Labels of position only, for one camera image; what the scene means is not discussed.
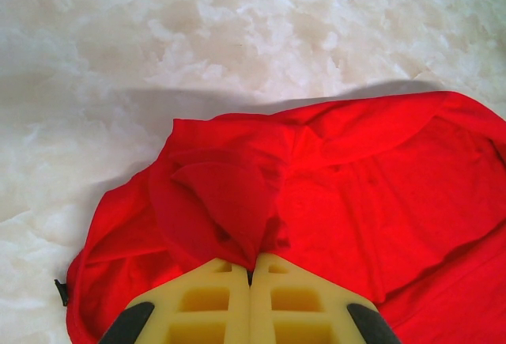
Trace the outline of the red bear print t-shirt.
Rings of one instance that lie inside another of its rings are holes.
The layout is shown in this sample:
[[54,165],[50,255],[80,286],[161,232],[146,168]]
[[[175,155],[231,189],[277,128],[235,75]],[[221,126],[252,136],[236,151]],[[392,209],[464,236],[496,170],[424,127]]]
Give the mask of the red bear print t-shirt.
[[67,272],[70,340],[263,252],[371,300],[404,344],[506,344],[506,120],[444,91],[175,120],[100,200]]

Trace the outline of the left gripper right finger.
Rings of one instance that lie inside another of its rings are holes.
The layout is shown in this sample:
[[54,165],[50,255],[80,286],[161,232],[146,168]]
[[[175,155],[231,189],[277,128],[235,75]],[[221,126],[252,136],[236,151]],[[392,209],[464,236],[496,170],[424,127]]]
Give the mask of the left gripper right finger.
[[274,254],[251,284],[251,344],[400,344],[376,306]]

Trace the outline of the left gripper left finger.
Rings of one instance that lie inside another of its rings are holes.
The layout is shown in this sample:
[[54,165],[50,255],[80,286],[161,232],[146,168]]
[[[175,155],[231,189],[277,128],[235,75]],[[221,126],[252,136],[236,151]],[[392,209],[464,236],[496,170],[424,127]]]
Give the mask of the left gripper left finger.
[[135,297],[98,344],[248,344],[247,271],[213,259]]

